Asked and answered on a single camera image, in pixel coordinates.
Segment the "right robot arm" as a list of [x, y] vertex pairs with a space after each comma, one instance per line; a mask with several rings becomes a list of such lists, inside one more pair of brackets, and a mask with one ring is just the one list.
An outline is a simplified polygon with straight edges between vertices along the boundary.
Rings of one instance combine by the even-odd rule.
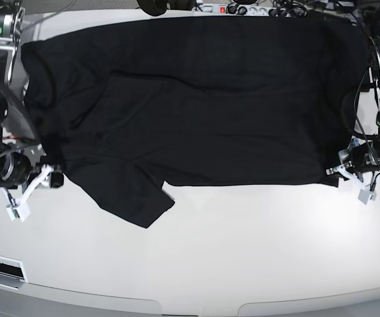
[[0, 1], [0, 187], [27, 188], [49, 167], [42, 188], [60, 188], [64, 176], [46, 157], [32, 162], [27, 152], [39, 146], [35, 128], [22, 101], [11, 90], [25, 9], [20, 1]]

